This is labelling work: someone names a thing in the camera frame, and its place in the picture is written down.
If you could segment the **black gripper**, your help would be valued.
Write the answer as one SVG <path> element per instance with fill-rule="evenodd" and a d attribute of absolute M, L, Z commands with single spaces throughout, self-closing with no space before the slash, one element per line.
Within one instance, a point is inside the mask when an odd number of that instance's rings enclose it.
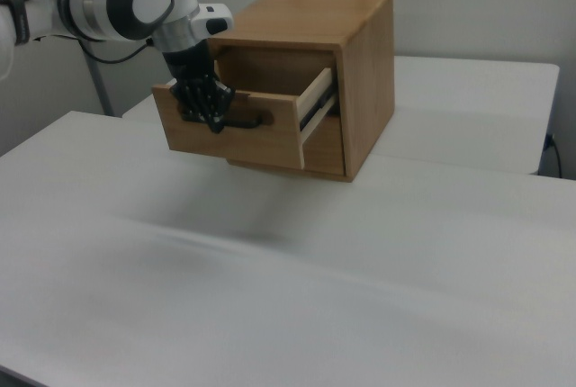
<path fill-rule="evenodd" d="M 172 94 L 178 101 L 181 118 L 186 122 L 208 123 L 213 133 L 222 132 L 224 115 L 236 90 L 224 85 L 216 75 L 208 41 L 163 53 L 163 58 L 175 80 Z"/>

